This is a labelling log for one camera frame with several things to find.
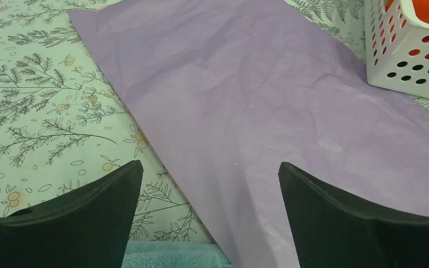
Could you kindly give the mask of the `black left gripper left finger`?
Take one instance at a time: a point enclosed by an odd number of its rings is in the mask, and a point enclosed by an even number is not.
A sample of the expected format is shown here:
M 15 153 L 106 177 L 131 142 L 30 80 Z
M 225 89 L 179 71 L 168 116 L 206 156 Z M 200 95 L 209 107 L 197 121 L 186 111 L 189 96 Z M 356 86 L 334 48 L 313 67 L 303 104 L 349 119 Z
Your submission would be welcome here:
M 59 197 L 0 217 L 0 267 L 121 267 L 141 190 L 132 160 Z

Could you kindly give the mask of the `pink purple wrapping paper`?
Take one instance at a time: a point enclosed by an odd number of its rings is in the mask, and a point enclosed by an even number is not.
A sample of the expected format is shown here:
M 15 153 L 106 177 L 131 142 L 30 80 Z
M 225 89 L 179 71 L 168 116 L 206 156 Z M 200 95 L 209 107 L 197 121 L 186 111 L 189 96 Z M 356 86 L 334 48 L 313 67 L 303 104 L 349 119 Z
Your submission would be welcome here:
M 373 87 L 353 52 L 284 1 L 120 1 L 69 12 L 94 62 L 158 157 L 212 162 L 217 185 L 194 199 L 266 205 L 264 148 L 373 203 L 429 217 L 429 111 Z M 301 267 L 278 178 L 272 232 L 242 226 L 214 240 L 235 267 Z

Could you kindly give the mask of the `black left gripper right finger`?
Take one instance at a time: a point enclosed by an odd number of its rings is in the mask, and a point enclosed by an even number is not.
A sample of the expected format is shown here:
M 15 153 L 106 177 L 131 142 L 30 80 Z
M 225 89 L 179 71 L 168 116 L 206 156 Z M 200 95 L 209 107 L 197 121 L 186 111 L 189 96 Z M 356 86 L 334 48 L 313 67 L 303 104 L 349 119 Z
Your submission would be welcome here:
M 278 178 L 301 267 L 429 267 L 429 217 L 373 203 L 288 162 Z

